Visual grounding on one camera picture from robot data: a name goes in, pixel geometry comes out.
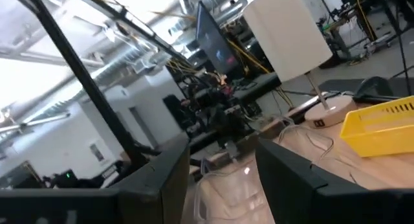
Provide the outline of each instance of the table lamp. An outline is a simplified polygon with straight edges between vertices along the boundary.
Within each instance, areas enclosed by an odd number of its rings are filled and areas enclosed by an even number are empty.
[[[304,74],[318,94],[321,102],[305,114],[310,127],[335,125],[356,109],[350,96],[326,100],[314,81],[312,70],[332,52],[302,0],[253,0],[243,16],[281,82]]]

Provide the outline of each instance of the yellow plastic basket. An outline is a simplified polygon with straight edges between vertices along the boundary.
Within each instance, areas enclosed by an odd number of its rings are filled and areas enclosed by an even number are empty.
[[[340,136],[361,157],[414,152],[414,96],[349,112]]]

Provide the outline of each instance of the clear plastic bag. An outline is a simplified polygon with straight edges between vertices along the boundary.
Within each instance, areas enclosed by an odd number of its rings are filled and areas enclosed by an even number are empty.
[[[343,160],[335,148],[334,140],[314,130],[289,125],[280,133],[278,143],[320,168],[364,188],[374,190],[389,187]]]
[[[268,221],[273,217],[253,158],[210,172],[199,181],[194,203],[199,223],[274,223]]]

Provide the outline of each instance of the computer screen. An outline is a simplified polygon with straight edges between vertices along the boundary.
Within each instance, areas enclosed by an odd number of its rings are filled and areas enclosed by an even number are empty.
[[[196,40],[217,72],[227,74],[240,66],[233,49],[201,1],[197,12]]]
[[[0,190],[1,223],[179,224],[189,173],[189,148],[171,147],[105,189]]]
[[[259,177],[276,223],[404,223],[414,190],[366,190],[272,142],[256,148]]]

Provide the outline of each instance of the computer monitor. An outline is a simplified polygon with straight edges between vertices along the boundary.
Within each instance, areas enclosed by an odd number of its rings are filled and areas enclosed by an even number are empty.
[[[243,71],[235,52],[202,1],[199,1],[197,12],[196,40],[217,72],[228,74],[235,69]]]

